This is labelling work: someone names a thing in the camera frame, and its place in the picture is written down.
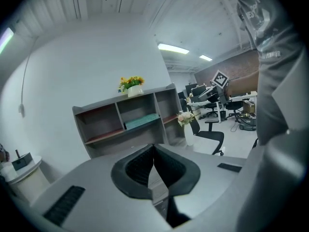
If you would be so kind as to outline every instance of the fluorescent light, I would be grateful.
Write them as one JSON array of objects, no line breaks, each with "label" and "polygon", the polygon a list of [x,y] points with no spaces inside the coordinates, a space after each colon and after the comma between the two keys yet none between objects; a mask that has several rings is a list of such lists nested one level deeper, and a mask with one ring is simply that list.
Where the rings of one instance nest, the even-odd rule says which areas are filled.
[{"label": "fluorescent light", "polygon": [[182,49],[176,46],[168,45],[168,44],[159,44],[158,45],[160,50],[172,51],[172,52],[179,52],[183,54],[187,54],[189,51],[186,49]]},{"label": "fluorescent light", "polygon": [[14,33],[10,28],[7,28],[4,31],[4,34],[0,38],[0,54],[7,45],[7,43],[10,41],[10,39],[13,37]]},{"label": "fluorescent light", "polygon": [[199,56],[199,57],[204,59],[204,60],[207,60],[207,61],[212,61],[212,58],[205,56],[205,55],[202,55],[202,56]]}]

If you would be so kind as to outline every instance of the shelf unit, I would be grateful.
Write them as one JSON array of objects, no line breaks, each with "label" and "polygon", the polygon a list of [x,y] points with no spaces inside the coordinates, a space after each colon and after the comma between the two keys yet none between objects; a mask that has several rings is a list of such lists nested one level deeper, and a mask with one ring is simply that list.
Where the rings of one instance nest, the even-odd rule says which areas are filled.
[{"label": "shelf unit", "polygon": [[[174,84],[73,108],[78,132],[91,158],[143,144],[171,144],[184,138],[177,122],[181,109]],[[126,123],[149,114],[159,118],[127,130]]]}]

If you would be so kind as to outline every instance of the white wall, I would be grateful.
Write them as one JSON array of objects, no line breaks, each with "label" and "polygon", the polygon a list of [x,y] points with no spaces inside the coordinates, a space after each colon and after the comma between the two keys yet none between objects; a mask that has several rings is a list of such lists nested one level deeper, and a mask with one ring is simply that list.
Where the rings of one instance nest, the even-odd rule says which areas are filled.
[{"label": "white wall", "polygon": [[12,158],[41,155],[50,181],[89,159],[72,106],[120,95],[120,77],[140,75],[144,89],[171,83],[155,39],[139,15],[107,14],[73,22],[32,53],[25,78],[25,117],[18,113],[25,61],[6,82],[0,99],[0,142]]},{"label": "white wall", "polygon": [[185,89],[185,86],[189,83],[196,83],[195,77],[193,73],[169,73],[170,79],[172,83],[175,84],[177,92],[181,92]]}]

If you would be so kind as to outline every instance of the white vase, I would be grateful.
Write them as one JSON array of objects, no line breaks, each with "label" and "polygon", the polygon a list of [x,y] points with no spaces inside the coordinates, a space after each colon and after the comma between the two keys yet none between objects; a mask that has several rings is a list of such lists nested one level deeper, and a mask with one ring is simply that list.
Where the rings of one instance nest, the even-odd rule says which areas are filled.
[{"label": "white vase", "polygon": [[184,136],[187,145],[192,146],[194,144],[194,135],[190,124],[184,125]]},{"label": "white vase", "polygon": [[130,88],[128,88],[127,90],[127,96],[128,97],[133,97],[136,95],[142,95],[144,93],[144,91],[141,89],[140,85],[135,85],[132,86]]}]

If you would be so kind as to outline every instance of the ceiling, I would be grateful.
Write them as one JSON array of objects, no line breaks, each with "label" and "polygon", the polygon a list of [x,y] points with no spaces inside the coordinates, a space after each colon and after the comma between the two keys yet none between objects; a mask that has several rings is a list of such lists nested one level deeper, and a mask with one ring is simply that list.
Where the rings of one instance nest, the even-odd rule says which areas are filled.
[{"label": "ceiling", "polygon": [[16,36],[0,55],[0,73],[13,71],[27,57],[35,37],[101,13],[143,15],[158,44],[190,50],[187,55],[161,51],[168,71],[194,73],[249,49],[247,33],[239,30],[236,4],[237,0],[26,0],[7,24]]}]

